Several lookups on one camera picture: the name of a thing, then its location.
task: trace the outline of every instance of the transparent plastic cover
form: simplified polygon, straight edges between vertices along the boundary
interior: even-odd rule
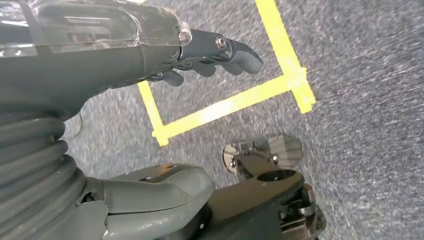
[[[123,0],[0,1],[0,58],[151,46],[185,46],[189,26],[174,11]]]

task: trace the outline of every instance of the floor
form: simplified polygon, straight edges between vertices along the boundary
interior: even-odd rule
[[[137,86],[89,100],[69,120],[69,154],[86,175],[109,178],[158,163],[203,167],[217,187],[225,143],[281,133],[299,138],[298,167],[314,187],[326,240],[424,238],[424,4],[420,0],[277,0],[317,103],[301,114],[291,93],[222,117],[159,147]],[[245,42],[257,75],[184,73],[181,87],[151,84],[164,123],[282,75],[253,0],[149,0],[192,28]]]

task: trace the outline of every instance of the metal screw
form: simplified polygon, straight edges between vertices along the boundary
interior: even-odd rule
[[[181,42],[182,45],[186,45],[190,43],[190,41],[192,40],[192,36],[184,31],[180,32],[178,36],[179,36],[179,41]]]
[[[275,165],[278,165],[278,163],[280,162],[279,157],[278,157],[277,155],[272,156],[272,162],[273,162]]]
[[[215,42],[216,42],[216,46],[219,49],[221,49],[221,50],[224,50],[226,48],[226,46],[227,46],[226,39],[223,36],[221,36],[221,35],[219,35],[219,36],[216,37],[216,41]]]
[[[235,168],[236,167],[236,160],[232,160],[230,163],[229,163],[229,166],[230,167],[232,167],[232,168]]]

